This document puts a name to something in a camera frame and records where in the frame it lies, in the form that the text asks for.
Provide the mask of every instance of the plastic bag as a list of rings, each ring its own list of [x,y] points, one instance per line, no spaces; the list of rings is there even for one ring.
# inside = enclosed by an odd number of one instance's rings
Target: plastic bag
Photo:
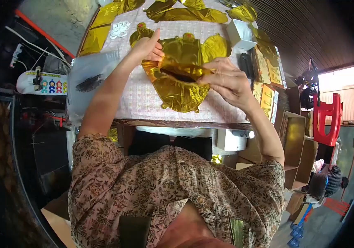
[[[68,75],[67,111],[74,126],[80,126],[94,94],[119,62],[117,50],[77,57],[72,61]]]

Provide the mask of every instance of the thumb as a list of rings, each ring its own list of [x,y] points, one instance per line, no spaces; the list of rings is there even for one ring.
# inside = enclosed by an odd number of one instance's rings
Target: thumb
[[[152,35],[152,37],[150,38],[150,44],[155,46],[159,38],[160,38],[160,28],[157,28],[154,34]]]

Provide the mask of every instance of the orange pipe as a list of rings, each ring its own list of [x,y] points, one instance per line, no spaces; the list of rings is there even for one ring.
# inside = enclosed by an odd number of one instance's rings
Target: orange pipe
[[[48,38],[51,42],[53,42],[57,47],[59,47],[66,54],[70,55],[71,58],[75,58],[75,56],[69,52],[65,47],[61,46],[55,39],[53,39],[50,35],[48,35],[45,31],[43,31],[40,27],[38,27],[35,23],[33,23],[26,15],[24,15],[20,10],[15,11],[16,15],[21,17],[26,23],[28,23],[31,27],[33,27],[36,31],[41,33],[41,35]]]

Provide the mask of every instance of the woman's right hand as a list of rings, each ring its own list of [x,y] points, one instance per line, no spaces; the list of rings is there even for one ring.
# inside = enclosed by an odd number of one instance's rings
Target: woman's right hand
[[[210,84],[229,104],[247,111],[258,101],[251,92],[246,73],[237,68],[227,57],[217,57],[203,65],[204,68],[214,71],[214,74],[205,75],[198,80],[198,84]]]

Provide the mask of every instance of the cartoon character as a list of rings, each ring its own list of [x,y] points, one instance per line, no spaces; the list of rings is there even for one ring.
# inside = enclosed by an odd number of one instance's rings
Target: cartoon character
[[[64,94],[67,92],[67,82],[63,83],[63,90],[64,90]]]
[[[49,93],[55,93],[55,91],[54,91],[54,89],[55,89],[55,82],[53,81],[53,80],[51,80],[50,82],[49,82]]]
[[[48,92],[48,82],[46,80],[42,81],[42,93]]]
[[[63,92],[63,91],[62,91],[63,88],[61,87],[62,84],[61,84],[60,80],[57,81],[56,86],[57,86],[57,87],[55,88],[55,89],[57,90],[56,93],[61,93],[61,92]]]

